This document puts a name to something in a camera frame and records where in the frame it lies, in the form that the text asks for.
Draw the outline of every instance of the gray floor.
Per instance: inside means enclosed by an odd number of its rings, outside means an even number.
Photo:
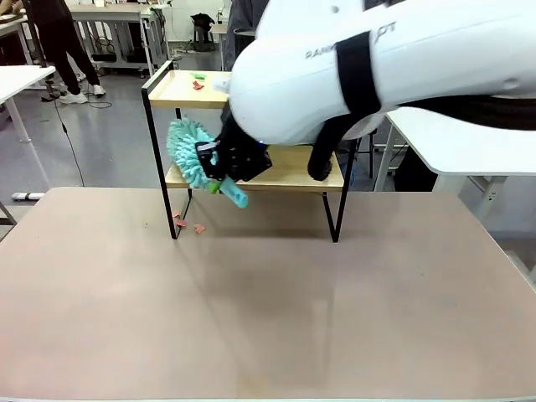
[[[219,70],[219,54],[188,54],[180,65],[186,70]],[[99,110],[89,105],[59,106],[85,185],[156,188],[157,172],[140,92],[144,80],[136,74],[107,75],[101,83],[108,91],[106,100],[112,102],[112,107]],[[15,98],[28,134],[52,186],[80,186],[80,177],[54,103],[42,103],[41,95],[46,94],[26,90]],[[153,113],[163,145],[174,111],[155,110]],[[219,111],[186,110],[183,114],[202,122],[213,134],[219,132]],[[368,138],[363,140],[361,149],[368,149]],[[165,147],[162,152],[164,166],[167,166],[169,158]],[[376,171],[380,158],[377,154]],[[368,191],[372,188],[368,164],[368,155],[359,157],[353,189]],[[13,192],[44,190],[33,159],[18,143],[11,121],[6,121],[0,127],[0,200],[10,204]]]

